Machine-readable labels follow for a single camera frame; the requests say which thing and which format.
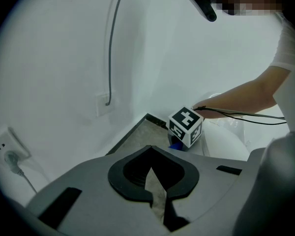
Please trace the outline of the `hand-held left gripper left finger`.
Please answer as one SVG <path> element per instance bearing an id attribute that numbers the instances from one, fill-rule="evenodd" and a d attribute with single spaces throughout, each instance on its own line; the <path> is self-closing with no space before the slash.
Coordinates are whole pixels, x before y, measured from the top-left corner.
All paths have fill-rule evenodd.
<path id="1" fill-rule="evenodd" d="M 132 147 L 80 163 L 34 196 L 27 210 L 39 217 L 68 187 L 81 190 L 57 231 L 68 236 L 167 236 L 149 203 L 126 200 L 108 181 L 110 167 L 139 150 Z"/>

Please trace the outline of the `blue microfibre cloth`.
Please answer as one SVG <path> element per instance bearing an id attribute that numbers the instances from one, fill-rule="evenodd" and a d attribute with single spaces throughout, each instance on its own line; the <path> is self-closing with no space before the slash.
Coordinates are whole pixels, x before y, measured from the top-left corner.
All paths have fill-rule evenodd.
<path id="1" fill-rule="evenodd" d="M 179 150 L 179 151 L 183 151 L 183 146 L 184 146 L 184 144 L 181 141 L 179 141 L 177 143 L 174 143 L 174 144 L 170 145 L 169 148 Z"/>

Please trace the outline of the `white printed t-shirt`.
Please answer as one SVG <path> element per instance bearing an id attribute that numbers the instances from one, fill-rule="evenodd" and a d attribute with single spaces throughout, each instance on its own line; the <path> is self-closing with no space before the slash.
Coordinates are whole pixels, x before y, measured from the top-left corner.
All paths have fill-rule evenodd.
<path id="1" fill-rule="evenodd" d="M 295 236 L 295 23 L 282 26 L 272 64 L 290 73 L 273 97 L 289 133 L 266 147 L 234 236 Z"/>

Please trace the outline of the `white smart toilet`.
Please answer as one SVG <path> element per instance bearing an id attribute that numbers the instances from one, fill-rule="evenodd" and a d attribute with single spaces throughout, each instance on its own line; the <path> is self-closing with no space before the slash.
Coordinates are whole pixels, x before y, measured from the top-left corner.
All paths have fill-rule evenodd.
<path id="1" fill-rule="evenodd" d="M 204 118 L 200 142 L 203 155 L 208 157 L 247 161 L 250 154 L 245 145 L 244 122 L 224 115 Z"/>

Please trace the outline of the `white wall socket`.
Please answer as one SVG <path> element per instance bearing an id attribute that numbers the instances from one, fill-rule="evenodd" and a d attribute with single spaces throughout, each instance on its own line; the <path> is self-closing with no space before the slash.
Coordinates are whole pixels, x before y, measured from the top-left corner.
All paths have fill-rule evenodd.
<path id="1" fill-rule="evenodd" d="M 116 108 L 116 101 L 113 97 L 110 98 L 109 93 L 101 93 L 95 96 L 96 116 L 106 115 Z"/>
<path id="2" fill-rule="evenodd" d="M 30 158 L 30 152 L 10 127 L 3 128 L 0 131 L 0 164 L 6 168 L 7 163 L 5 162 L 4 155 L 8 151 L 15 152 L 19 156 L 19 162 Z"/>

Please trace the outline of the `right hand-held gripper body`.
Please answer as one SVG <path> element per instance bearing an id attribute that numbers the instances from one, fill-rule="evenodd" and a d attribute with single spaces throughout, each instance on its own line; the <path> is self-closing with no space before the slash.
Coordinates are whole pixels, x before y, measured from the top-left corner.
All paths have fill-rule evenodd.
<path id="1" fill-rule="evenodd" d="M 191 148 L 201 137 L 204 118 L 194 110 L 182 107 L 168 117 L 167 128 L 187 148 Z"/>

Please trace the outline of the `person's right forearm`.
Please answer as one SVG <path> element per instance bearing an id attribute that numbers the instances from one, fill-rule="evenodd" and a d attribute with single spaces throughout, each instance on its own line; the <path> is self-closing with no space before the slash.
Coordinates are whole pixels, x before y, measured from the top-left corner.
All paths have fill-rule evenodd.
<path id="1" fill-rule="evenodd" d="M 273 95 L 289 74 L 290 71 L 287 69 L 270 66 L 256 79 L 200 101 L 192 106 L 192 109 L 207 107 L 240 113 L 258 113 L 277 104 Z"/>

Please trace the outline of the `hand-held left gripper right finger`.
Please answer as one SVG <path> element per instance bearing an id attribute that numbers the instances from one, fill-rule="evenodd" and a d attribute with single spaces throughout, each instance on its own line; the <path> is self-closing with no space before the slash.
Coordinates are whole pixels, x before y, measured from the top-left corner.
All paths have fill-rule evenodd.
<path id="1" fill-rule="evenodd" d="M 206 157 L 152 146 L 154 159 L 165 157 L 179 180 L 167 190 L 164 223 L 153 232 L 233 232 L 258 172 L 258 151 L 247 161 Z"/>

